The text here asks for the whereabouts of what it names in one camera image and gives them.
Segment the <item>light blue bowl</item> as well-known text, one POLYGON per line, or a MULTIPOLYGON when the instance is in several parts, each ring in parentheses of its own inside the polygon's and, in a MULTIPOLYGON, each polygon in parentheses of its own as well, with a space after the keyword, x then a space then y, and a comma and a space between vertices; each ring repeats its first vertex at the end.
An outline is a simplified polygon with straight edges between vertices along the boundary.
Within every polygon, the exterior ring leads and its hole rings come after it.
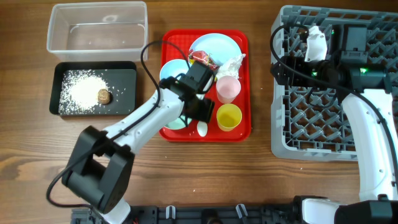
POLYGON ((180 80, 185 75, 190 66, 183 59, 173 59, 165 63, 160 70, 160 80, 168 77, 174 77, 180 80))

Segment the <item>red foil snack wrapper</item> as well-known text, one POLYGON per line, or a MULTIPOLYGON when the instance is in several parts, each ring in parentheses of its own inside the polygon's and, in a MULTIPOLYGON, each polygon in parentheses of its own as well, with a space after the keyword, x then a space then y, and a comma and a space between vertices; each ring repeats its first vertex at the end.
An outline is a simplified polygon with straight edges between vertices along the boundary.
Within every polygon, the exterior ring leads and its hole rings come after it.
POLYGON ((212 70, 217 70, 219 68, 219 66, 210 57, 210 55, 207 54, 203 50, 190 49, 188 51, 188 61, 191 64, 194 64, 195 62, 200 62, 200 63, 205 64, 206 66, 210 67, 212 70))

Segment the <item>mint green bowl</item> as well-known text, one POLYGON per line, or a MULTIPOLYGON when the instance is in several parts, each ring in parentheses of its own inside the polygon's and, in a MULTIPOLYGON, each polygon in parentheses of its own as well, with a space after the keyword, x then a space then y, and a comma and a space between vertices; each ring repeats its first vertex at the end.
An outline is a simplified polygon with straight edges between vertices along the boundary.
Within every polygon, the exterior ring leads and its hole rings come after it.
POLYGON ((164 126, 164 128, 171 129, 171 130, 179 130, 183 128, 187 128, 189 124, 192 122, 191 118, 186 118, 181 116, 174 121, 169 122, 164 126))

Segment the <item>white tissue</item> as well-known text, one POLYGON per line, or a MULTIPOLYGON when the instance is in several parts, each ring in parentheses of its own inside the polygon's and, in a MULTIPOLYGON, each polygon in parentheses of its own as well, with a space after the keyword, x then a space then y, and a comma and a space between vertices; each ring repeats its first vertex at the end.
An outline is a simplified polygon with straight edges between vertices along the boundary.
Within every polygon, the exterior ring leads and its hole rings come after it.
POLYGON ((227 60, 222 66, 219 67, 216 73, 216 79, 219 80, 222 77, 234 77, 239 78, 239 69, 242 65, 243 59, 246 54, 239 54, 233 58, 227 60))

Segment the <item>brown cookie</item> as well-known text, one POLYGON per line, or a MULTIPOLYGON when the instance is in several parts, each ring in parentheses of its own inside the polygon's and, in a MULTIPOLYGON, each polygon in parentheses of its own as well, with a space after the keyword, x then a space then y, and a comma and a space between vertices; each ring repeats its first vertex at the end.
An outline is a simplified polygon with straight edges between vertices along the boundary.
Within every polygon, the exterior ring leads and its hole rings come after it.
POLYGON ((107 105, 111 101, 111 94, 107 89, 100 89, 97 95, 98 103, 107 105))

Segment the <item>white rice pile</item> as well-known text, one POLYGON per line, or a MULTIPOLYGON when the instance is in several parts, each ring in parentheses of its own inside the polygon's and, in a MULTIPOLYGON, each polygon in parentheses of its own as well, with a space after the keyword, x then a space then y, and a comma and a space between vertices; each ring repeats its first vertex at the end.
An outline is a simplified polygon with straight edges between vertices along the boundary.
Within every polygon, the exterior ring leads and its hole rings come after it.
POLYGON ((58 113, 93 113, 100 105, 98 92, 102 89, 108 90, 108 83, 94 70, 67 70, 63 75, 58 113))

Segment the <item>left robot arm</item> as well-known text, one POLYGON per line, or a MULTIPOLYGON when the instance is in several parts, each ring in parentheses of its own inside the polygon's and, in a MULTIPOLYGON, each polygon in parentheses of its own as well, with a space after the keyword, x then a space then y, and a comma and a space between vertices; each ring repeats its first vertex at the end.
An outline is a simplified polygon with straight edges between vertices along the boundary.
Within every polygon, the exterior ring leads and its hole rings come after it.
POLYGON ((131 207, 125 201, 135 156, 166 124, 180 116, 209 122, 215 106, 197 96, 210 89, 215 75, 195 62, 180 77, 156 83, 156 91, 142 106, 118 123, 100 131, 92 126, 79 135, 62 184, 86 201, 105 223, 124 223, 131 207))

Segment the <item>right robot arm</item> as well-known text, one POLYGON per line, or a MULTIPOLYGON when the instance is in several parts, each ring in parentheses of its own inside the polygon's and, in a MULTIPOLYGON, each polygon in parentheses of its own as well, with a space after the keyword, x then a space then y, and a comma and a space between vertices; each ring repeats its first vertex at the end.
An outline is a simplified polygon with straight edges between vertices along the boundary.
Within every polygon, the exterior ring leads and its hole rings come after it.
POLYGON ((381 64, 367 61, 367 28, 343 24, 325 40, 317 27, 305 27, 303 58, 274 55, 277 83, 331 88, 351 126, 360 174, 359 202, 342 205, 324 197, 296 196, 292 218, 301 223, 396 223, 397 133, 392 84, 381 64))

